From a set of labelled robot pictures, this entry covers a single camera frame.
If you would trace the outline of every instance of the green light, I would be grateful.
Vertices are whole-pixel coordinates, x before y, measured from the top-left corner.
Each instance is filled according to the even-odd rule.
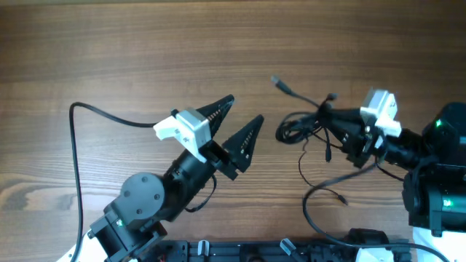
[[[444,207],[453,207],[453,202],[451,200],[444,199],[443,200],[443,206]]]

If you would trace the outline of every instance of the tabletop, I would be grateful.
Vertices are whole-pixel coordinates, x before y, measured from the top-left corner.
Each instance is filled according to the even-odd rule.
[[[0,8],[0,261],[56,261],[76,241],[68,108],[75,101],[137,122],[233,94],[219,143],[265,117],[252,165],[197,213],[164,223],[168,239],[316,237],[304,219],[302,144],[275,140],[284,115],[313,111],[273,87],[280,76],[317,101],[338,93],[357,108],[371,88],[393,92],[402,126],[420,132],[443,105],[466,101],[465,5],[445,1],[209,1]],[[77,109],[84,228],[129,176],[163,174],[183,148],[153,130]],[[311,139],[304,175],[321,182],[355,170]],[[406,172],[385,165],[396,175]],[[209,182],[190,206],[212,189]],[[402,184],[374,170],[309,200],[324,230],[411,237]]]

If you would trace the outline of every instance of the wooden surface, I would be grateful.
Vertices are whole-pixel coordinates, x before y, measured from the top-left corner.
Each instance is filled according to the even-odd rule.
[[[227,139],[265,116],[253,164],[231,182],[218,176],[209,204],[166,223],[171,239],[310,237],[301,211],[307,186],[301,145],[275,141],[292,111],[313,110],[269,82],[358,107],[371,87],[395,92],[398,118],[420,131],[442,105],[466,101],[465,6],[387,1],[114,4],[0,9],[0,261],[56,261],[76,239],[76,192],[68,107],[90,103],[125,119],[154,122],[171,108],[199,107],[232,93],[237,103],[216,135]],[[182,151],[151,130],[76,110],[85,228],[130,175],[162,174]],[[314,182],[353,170],[312,140],[303,169]],[[404,171],[390,168],[397,175]],[[202,201],[211,184],[194,202]],[[400,182],[374,171],[319,193],[318,225],[410,237]]]

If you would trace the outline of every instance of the wooden table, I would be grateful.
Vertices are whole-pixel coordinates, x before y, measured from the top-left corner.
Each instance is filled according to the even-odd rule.
[[[125,119],[155,122],[171,108],[232,93],[237,103],[215,139],[265,116],[253,164],[231,182],[219,175],[208,205],[166,223],[170,239],[307,238],[297,170],[301,144],[275,140],[280,120],[313,110],[270,83],[277,74],[338,108],[358,107],[371,88],[396,94],[398,118],[419,132],[453,100],[466,101],[466,16],[460,4],[407,1],[239,1],[0,9],[0,261],[56,261],[76,238],[76,191],[68,107],[90,103]],[[181,153],[153,130],[76,110],[84,227],[102,216],[126,178],[162,174]],[[354,170],[312,139],[303,160],[314,182]],[[390,168],[395,174],[405,172]],[[195,203],[211,190],[204,188]],[[400,182],[379,171],[309,201],[318,225],[411,236]]]

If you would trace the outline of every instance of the green led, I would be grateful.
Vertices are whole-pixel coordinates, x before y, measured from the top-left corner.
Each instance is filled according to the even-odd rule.
[[[453,202],[449,199],[444,199],[443,200],[443,206],[444,207],[453,207]]]

